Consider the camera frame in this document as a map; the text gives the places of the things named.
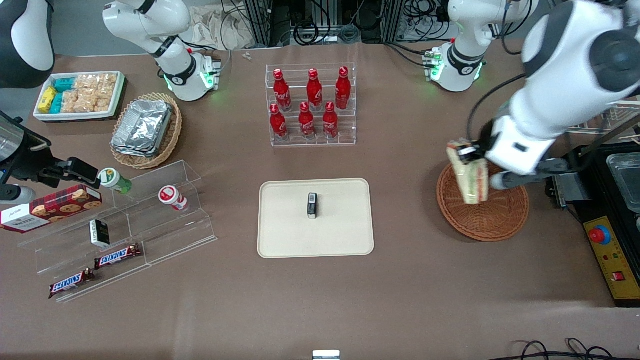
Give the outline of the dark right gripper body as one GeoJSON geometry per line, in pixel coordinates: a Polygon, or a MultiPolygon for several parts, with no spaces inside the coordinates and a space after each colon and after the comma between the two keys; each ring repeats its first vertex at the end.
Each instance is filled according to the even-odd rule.
{"type": "Polygon", "coordinates": [[[42,171],[53,164],[51,141],[22,125],[21,117],[1,113],[2,183],[9,178],[45,183],[42,171]]]}

